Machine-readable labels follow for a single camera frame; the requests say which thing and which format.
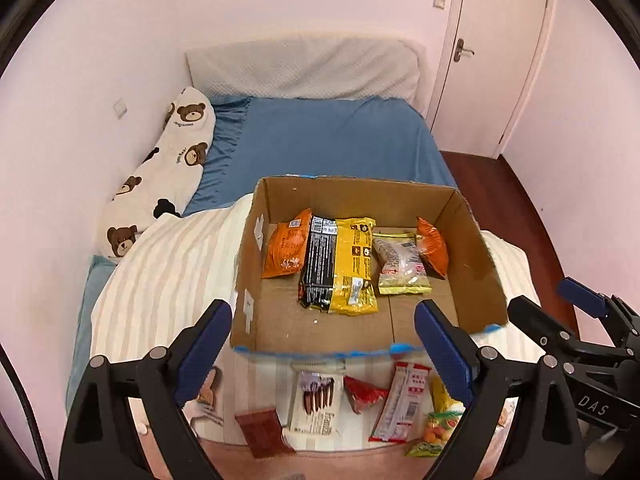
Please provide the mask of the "white wall socket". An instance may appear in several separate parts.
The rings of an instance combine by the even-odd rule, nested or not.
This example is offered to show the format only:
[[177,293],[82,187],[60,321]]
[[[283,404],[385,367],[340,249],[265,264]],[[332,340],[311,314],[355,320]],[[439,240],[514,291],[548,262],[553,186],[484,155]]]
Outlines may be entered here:
[[124,99],[119,99],[113,104],[113,110],[117,119],[122,119],[128,112],[127,104]]

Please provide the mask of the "orange snack bag left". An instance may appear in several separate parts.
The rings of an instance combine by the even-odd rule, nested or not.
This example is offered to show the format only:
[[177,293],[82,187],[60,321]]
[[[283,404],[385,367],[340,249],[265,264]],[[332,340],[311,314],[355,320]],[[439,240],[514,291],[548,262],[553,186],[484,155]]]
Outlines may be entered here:
[[303,269],[311,219],[312,211],[307,208],[293,220],[277,225],[269,239],[262,278],[280,278]]

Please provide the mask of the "red white long packet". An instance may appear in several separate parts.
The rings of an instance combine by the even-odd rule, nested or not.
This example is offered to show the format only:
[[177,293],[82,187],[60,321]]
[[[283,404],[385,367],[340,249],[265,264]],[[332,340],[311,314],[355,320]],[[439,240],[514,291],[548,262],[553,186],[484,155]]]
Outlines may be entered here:
[[396,362],[394,377],[370,442],[405,443],[422,403],[431,369],[419,363]]

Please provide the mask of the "cardboard milk box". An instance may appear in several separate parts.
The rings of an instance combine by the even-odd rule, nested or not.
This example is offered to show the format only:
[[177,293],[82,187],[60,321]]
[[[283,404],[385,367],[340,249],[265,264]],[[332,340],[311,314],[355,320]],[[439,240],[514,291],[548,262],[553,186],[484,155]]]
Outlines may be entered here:
[[421,347],[414,310],[433,300],[470,334],[506,324],[506,295],[455,188],[269,177],[253,194],[230,335],[238,351],[352,358]]

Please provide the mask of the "orange snack bag right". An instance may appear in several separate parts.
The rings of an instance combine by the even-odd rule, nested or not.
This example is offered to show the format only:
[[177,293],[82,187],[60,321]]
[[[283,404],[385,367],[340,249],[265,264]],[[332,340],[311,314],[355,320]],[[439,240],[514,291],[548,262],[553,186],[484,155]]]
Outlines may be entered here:
[[416,247],[420,257],[441,278],[448,274],[449,255],[446,242],[430,222],[416,218]]

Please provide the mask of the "bear print long pillow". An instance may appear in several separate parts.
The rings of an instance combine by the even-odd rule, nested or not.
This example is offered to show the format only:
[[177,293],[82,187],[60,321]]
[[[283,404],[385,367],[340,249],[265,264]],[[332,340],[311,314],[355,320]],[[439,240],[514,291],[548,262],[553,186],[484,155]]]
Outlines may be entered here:
[[186,87],[170,103],[157,144],[104,208],[96,236],[100,256],[121,259],[160,216],[183,214],[201,182],[215,122],[198,89]]

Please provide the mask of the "brown snack packet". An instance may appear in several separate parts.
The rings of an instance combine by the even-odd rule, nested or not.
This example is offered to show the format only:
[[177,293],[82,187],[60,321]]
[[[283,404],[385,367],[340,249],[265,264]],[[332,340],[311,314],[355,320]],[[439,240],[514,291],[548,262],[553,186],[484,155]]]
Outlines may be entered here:
[[240,413],[234,418],[254,458],[295,454],[294,448],[285,441],[283,427],[274,408]]

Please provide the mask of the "orange snack bag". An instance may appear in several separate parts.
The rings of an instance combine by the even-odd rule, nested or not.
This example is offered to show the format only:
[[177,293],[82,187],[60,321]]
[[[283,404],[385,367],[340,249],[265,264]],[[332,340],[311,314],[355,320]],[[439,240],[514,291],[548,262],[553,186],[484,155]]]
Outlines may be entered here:
[[430,222],[416,218],[416,247],[420,257],[441,278],[448,274],[449,255],[446,242]]
[[307,208],[293,220],[277,225],[269,239],[262,278],[280,278],[303,269],[311,219],[312,211]]

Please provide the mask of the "white chocolate biscuit pack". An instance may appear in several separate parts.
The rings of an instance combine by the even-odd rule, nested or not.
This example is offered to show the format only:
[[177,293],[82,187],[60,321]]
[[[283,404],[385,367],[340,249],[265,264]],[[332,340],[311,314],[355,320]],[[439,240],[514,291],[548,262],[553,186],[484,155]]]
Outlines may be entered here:
[[288,431],[313,437],[335,436],[343,386],[341,374],[301,370],[294,387]]

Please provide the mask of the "pale yellow snack bag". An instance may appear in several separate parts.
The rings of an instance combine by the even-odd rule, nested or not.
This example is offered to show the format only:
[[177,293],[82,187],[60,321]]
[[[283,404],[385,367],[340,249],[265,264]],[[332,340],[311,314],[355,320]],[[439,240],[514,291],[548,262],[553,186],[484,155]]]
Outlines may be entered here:
[[381,263],[378,271],[381,295],[421,295],[432,291],[412,234],[375,233],[372,246]]

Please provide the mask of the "black yellow snack pack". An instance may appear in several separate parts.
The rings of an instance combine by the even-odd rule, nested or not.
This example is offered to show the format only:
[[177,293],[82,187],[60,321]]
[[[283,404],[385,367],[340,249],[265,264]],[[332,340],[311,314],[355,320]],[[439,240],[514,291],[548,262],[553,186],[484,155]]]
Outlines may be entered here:
[[378,312],[372,284],[375,227],[369,217],[312,217],[298,284],[303,307],[349,316]]

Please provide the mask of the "yellow fruit candy bag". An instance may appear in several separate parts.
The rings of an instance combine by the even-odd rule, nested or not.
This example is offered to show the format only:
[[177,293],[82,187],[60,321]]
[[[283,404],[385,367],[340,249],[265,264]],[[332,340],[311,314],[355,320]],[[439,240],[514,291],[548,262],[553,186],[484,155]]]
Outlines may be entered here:
[[428,413],[422,440],[407,452],[409,457],[437,457],[444,450],[459,425],[465,407],[454,400],[438,375],[430,380],[433,411]]

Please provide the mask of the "white door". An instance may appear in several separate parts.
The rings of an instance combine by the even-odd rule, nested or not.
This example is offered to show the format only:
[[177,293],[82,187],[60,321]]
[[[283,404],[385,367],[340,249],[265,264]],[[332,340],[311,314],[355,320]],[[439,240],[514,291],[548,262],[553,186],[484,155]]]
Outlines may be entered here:
[[[442,151],[496,158],[526,101],[549,28],[551,0],[451,0],[428,109]],[[474,56],[454,62],[463,38]]]

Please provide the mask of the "blue bed sheet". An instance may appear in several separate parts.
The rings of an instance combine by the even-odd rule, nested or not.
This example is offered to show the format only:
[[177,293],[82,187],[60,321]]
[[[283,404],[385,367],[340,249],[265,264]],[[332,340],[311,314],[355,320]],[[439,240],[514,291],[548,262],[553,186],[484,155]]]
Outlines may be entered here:
[[[227,207],[261,178],[281,174],[456,184],[424,119],[404,100],[207,99],[216,116],[213,143],[201,182],[179,217]],[[89,266],[67,404],[89,361],[91,312],[119,260],[96,253]]]

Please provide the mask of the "red triangular snack packet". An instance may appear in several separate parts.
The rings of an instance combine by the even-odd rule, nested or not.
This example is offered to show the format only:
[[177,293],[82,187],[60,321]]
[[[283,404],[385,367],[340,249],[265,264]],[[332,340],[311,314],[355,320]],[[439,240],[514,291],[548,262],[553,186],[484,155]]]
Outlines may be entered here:
[[378,388],[370,382],[363,382],[350,376],[343,378],[343,387],[355,414],[361,414],[378,402],[385,401],[388,395],[387,389]]

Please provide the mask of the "grey white pillow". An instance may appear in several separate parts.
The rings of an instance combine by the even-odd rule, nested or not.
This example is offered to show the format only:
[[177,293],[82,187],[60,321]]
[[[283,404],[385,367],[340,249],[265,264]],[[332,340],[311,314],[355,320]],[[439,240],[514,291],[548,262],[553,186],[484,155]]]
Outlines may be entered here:
[[379,96],[428,107],[424,49],[411,40],[298,34],[186,51],[191,80],[206,96],[360,100]]

